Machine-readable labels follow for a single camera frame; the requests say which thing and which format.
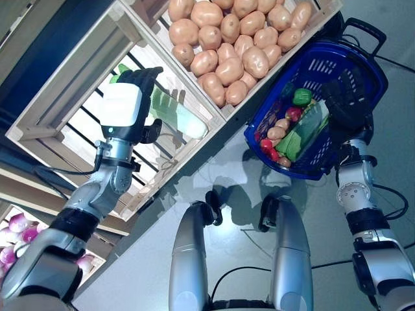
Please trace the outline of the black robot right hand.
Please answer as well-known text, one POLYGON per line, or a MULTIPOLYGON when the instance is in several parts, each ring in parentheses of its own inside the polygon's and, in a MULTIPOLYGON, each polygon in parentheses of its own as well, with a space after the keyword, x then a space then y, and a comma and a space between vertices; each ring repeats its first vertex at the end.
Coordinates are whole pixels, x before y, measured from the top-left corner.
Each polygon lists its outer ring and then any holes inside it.
POLYGON ((361 129, 372 114, 364 79, 357 67, 344 70, 340 78, 322 85, 322 98, 329 112, 329 124, 352 132, 361 129))

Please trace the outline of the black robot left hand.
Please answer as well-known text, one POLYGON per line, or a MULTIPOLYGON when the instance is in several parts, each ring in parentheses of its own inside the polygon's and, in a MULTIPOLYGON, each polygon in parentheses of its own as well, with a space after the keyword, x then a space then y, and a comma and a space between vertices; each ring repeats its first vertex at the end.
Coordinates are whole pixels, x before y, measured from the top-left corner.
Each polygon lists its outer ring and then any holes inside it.
POLYGON ((150 144, 160 135, 162 121, 155 119, 145 125, 151 106, 151 97, 162 67, 131 70, 120 68, 116 81, 103 91, 99 111, 102 134, 105 139, 122 139, 133 145, 150 144))

